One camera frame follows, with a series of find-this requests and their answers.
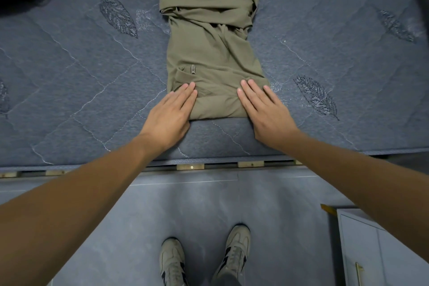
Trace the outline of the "person's right hand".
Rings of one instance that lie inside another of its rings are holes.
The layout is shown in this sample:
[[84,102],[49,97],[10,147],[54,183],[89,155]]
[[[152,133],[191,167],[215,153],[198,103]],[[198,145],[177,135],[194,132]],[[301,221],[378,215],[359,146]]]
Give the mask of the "person's right hand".
[[[237,89],[241,101],[241,87]],[[293,137],[300,130],[287,109],[286,112],[247,112],[253,123],[255,138],[266,146],[286,153]]]

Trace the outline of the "person's left hand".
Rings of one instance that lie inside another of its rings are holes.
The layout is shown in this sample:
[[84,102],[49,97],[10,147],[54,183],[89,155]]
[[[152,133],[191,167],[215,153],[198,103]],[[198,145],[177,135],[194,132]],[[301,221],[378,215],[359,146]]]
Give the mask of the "person's left hand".
[[178,90],[174,91],[174,101],[156,112],[149,112],[138,138],[150,159],[155,159],[176,145],[190,127],[190,113],[184,114],[178,107]]

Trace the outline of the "olive green trousers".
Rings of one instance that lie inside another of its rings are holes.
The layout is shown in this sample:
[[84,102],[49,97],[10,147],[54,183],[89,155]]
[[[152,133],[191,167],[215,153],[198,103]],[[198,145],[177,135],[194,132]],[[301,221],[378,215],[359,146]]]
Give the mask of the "olive green trousers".
[[195,82],[190,120],[246,117],[237,89],[253,79],[269,82],[248,38],[259,0],[159,0],[170,38],[167,93]]

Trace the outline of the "person's right forearm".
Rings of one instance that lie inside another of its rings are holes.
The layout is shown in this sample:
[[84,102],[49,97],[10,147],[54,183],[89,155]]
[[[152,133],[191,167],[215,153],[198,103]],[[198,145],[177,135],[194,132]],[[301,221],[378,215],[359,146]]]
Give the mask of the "person's right forearm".
[[299,130],[276,134],[273,147],[303,163],[429,263],[429,175]]

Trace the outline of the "person's left forearm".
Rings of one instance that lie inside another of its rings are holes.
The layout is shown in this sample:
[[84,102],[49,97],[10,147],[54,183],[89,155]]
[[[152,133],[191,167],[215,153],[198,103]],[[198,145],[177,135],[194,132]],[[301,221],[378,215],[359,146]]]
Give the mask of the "person's left forearm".
[[0,286],[47,286],[137,175],[168,148],[142,133],[0,205]]

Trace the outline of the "blue quilted leaf-pattern mattress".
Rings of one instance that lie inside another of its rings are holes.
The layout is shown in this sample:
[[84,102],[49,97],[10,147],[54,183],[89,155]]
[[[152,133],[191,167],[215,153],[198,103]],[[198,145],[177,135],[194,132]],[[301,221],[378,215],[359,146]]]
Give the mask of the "blue quilted leaf-pattern mattress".
[[[429,150],[420,0],[260,0],[249,42],[297,126],[368,154]],[[158,0],[0,3],[0,168],[84,164],[166,94]]]

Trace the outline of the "person's right beige sneaker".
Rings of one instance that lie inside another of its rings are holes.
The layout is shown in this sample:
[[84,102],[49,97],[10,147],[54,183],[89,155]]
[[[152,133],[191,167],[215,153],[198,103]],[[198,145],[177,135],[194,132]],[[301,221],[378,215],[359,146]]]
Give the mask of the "person's right beige sneaker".
[[242,275],[249,253],[250,229],[243,223],[236,224],[228,235],[223,260],[212,279],[214,276],[229,273],[235,275],[242,285]]

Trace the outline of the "person's beige sneaker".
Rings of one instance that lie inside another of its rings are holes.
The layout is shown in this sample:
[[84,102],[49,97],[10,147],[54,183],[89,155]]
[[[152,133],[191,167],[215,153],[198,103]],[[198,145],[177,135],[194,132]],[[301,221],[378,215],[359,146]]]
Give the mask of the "person's beige sneaker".
[[164,240],[159,264],[164,286],[189,286],[185,273],[185,253],[177,238],[169,237]]
[[250,229],[243,223],[236,224],[228,235],[223,260],[212,279],[214,276],[229,273],[235,275],[242,285],[242,275],[249,253]]

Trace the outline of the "person's left beige sneaker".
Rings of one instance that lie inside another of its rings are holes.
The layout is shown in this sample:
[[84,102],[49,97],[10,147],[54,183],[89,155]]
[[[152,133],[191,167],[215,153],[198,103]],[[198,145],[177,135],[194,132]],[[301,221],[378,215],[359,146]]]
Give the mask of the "person's left beige sneaker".
[[159,264],[164,286],[189,286],[185,273],[185,253],[177,238],[169,237],[164,240]]

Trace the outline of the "person's grey trouser leg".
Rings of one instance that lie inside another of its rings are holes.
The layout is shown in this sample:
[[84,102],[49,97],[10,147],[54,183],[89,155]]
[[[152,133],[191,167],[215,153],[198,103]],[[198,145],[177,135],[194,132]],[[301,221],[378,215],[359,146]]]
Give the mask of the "person's grey trouser leg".
[[242,286],[239,279],[233,274],[214,276],[211,286]]

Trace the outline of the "white cabinet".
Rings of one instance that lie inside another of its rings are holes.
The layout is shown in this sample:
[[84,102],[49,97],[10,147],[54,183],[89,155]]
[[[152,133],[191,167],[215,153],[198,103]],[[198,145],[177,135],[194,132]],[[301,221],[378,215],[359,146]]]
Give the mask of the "white cabinet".
[[429,263],[389,234],[361,209],[336,211],[347,286],[429,286]]

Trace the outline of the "wooden slatted bed frame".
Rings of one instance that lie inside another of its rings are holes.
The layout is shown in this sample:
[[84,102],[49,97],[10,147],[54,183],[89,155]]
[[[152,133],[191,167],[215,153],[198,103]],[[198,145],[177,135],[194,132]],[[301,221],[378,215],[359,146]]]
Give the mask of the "wooden slatted bed frame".
[[[277,166],[302,165],[296,159],[287,156],[267,158],[201,158],[157,160],[147,165],[145,171],[204,170],[218,168],[263,168]],[[0,180],[26,177],[56,177],[79,168],[79,165],[16,166],[0,168]]]

